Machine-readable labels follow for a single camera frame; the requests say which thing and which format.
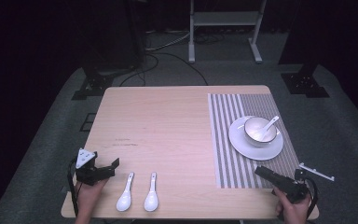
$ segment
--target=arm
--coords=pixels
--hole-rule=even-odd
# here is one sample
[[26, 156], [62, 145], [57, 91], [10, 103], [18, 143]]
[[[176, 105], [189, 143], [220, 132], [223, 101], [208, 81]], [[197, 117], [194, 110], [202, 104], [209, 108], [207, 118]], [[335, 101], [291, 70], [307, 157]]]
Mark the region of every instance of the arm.
[[102, 180], [98, 183], [95, 183], [94, 186], [87, 184], [82, 184], [80, 182], [76, 183], [76, 192], [77, 192], [77, 205], [79, 211], [76, 217], [75, 224], [87, 224], [91, 220], [92, 210], [94, 209], [95, 204], [98, 202], [103, 187], [109, 179]]
[[298, 203], [290, 203], [286, 195], [274, 188], [275, 194], [278, 196], [279, 201], [276, 206], [276, 214], [279, 215], [283, 210], [285, 224], [305, 224], [307, 221], [307, 212], [310, 205], [310, 195], [307, 194], [306, 198]]

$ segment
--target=wooden table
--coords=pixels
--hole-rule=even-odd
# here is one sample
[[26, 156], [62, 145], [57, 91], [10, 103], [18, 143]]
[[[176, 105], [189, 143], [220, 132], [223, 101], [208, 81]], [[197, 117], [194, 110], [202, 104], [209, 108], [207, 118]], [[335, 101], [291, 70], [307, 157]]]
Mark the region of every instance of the wooden table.
[[[120, 158], [116, 176], [103, 189], [94, 217], [174, 219], [276, 218], [271, 189], [216, 186], [208, 93], [269, 94], [266, 86], [120, 87], [106, 90], [85, 149], [97, 151], [96, 166]], [[131, 207], [116, 203], [134, 172]], [[159, 206], [144, 209], [150, 176], [157, 172]], [[64, 217], [74, 217], [70, 193]], [[316, 208], [310, 218], [319, 216]]]

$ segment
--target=hand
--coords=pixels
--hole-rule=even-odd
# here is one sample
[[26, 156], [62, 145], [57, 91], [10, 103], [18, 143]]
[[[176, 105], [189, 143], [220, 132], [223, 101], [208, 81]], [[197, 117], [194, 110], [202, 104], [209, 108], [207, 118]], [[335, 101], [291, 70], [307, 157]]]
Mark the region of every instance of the hand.
[[92, 210], [98, 202], [103, 191], [103, 187], [109, 179], [101, 180], [90, 186], [81, 182], [76, 183], [77, 206], [79, 208], [75, 224], [89, 223]]
[[290, 203], [286, 198], [286, 194], [281, 190], [274, 188], [275, 194], [279, 201], [275, 212], [277, 215], [283, 210], [285, 224], [304, 224], [307, 221], [307, 213], [310, 205], [310, 194], [308, 193], [302, 201], [298, 203]]

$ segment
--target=gray carpet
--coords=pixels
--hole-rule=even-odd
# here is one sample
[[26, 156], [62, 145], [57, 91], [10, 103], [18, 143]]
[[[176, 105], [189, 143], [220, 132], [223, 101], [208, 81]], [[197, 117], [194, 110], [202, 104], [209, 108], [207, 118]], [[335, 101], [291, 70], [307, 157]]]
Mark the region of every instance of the gray carpet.
[[[253, 60], [247, 45], [250, 35], [225, 35], [224, 40], [212, 45], [196, 45], [196, 63], [192, 66], [202, 73], [209, 85], [267, 85], [298, 159], [309, 167], [336, 177], [336, 181], [331, 182], [314, 176], [320, 190], [318, 206], [321, 213], [314, 222], [358, 223], [358, 110], [342, 91], [335, 76], [322, 66], [317, 68], [314, 77], [319, 85], [325, 87], [330, 98], [306, 98], [304, 95], [290, 94], [281, 73], [296, 72], [299, 66], [278, 65], [287, 34], [259, 36], [257, 45], [264, 60], [262, 64], [255, 64]], [[148, 37], [149, 47], [175, 38], [177, 36], [152, 34]], [[171, 53], [187, 61], [186, 44], [157, 52]], [[122, 81], [134, 73], [117, 77], [112, 86], [205, 85], [200, 74], [172, 55], [153, 56], [158, 58], [156, 68], [124, 83]], [[146, 56], [142, 69], [146, 70], [155, 63], [155, 58]], [[97, 112], [102, 100], [101, 96], [71, 100], [84, 79], [85, 74], [79, 68], [57, 95], [0, 201], [0, 223], [74, 222], [71, 218], [61, 216], [62, 203], [68, 190], [66, 170], [69, 161], [87, 140], [88, 133], [79, 131], [83, 121], [88, 113]], [[103, 220], [93, 219], [92, 223], [103, 223]], [[115, 223], [131, 223], [131, 220]], [[219, 220], [202, 223], [236, 222]], [[245, 223], [281, 222], [252, 220]]]

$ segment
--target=metal stand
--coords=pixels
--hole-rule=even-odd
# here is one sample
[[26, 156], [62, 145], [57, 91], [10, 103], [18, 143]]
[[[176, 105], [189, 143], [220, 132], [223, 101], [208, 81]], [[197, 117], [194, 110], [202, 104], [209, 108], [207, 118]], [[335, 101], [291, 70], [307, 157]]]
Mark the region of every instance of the metal stand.
[[330, 97], [326, 90], [320, 87], [312, 76], [317, 65], [317, 63], [304, 63], [298, 73], [281, 74], [291, 94], [305, 94], [309, 98]]
[[262, 63], [260, 52], [255, 44], [263, 20], [267, 0], [261, 2], [259, 11], [249, 12], [194, 12], [194, 0], [190, 1], [190, 40], [188, 42], [188, 61], [194, 63], [196, 55], [194, 50], [195, 26], [221, 26], [221, 25], [254, 25], [255, 32], [249, 38], [252, 53], [256, 63]]

